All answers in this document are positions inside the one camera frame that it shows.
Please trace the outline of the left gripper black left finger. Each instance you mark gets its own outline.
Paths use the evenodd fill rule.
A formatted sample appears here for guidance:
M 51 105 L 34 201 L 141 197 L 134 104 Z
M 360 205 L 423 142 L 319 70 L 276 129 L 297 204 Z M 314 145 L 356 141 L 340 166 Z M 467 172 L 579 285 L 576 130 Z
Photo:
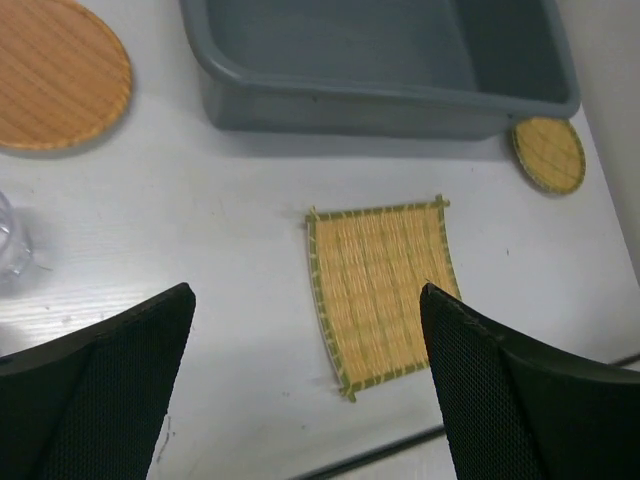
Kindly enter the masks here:
M 2 478 L 145 478 L 195 306 L 181 283 L 2 357 Z

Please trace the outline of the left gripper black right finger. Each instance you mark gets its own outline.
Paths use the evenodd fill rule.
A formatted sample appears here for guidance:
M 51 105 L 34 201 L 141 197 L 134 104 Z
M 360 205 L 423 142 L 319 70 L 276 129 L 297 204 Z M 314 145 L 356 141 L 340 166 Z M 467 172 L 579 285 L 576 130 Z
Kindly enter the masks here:
M 638 372 L 547 345 L 433 284 L 420 314 L 457 478 L 638 478 Z

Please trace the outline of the square woven bamboo mat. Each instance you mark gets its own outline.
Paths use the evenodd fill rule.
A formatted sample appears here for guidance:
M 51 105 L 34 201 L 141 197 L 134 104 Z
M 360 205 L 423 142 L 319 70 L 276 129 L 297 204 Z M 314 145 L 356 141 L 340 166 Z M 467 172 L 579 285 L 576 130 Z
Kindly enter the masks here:
M 433 283 L 459 298 L 442 196 L 306 215 L 312 294 L 340 382 L 358 392 L 426 369 L 419 299 Z

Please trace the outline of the round green-rimmed bamboo mat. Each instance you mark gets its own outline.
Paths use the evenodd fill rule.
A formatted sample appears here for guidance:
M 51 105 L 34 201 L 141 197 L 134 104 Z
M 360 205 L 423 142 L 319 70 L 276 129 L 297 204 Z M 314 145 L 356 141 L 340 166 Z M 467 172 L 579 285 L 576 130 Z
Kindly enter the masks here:
M 581 187 L 586 155 L 569 120 L 534 117 L 517 124 L 511 138 L 524 172 L 542 190 L 569 195 Z

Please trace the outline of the round orange woven plate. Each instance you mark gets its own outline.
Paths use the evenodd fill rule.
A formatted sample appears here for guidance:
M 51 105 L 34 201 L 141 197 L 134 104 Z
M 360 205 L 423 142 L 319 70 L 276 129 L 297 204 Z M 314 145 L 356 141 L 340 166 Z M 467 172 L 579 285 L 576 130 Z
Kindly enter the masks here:
M 74 147 L 126 112 L 133 68 L 110 27 L 77 1 L 1 4 L 1 145 Z

